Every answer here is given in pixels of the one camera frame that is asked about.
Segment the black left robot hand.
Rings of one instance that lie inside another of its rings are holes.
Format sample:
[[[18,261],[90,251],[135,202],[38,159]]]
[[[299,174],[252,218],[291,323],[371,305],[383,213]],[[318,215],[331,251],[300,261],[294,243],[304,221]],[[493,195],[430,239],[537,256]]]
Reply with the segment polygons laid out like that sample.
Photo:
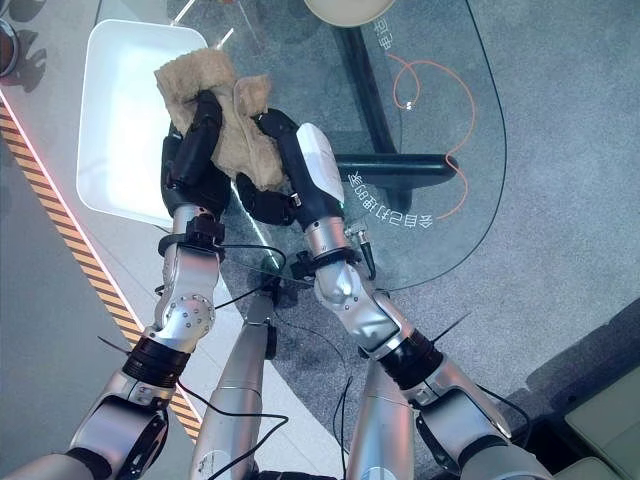
[[[160,191],[170,215],[193,204],[220,217],[229,205],[230,178],[212,156],[222,129],[222,108],[215,95],[202,91],[196,96],[196,112],[184,133],[170,126],[164,138]]]

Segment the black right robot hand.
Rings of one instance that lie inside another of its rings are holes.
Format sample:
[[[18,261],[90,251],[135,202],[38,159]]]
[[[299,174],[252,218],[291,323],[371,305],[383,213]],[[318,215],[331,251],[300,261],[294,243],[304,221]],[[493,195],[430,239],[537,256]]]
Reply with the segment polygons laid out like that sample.
[[[270,109],[253,117],[258,129],[277,146],[292,188],[261,191],[245,174],[235,185],[242,206],[255,220],[277,226],[298,223],[302,229],[323,218],[344,216],[345,201],[337,162],[326,135],[314,124],[296,124],[284,112]]]

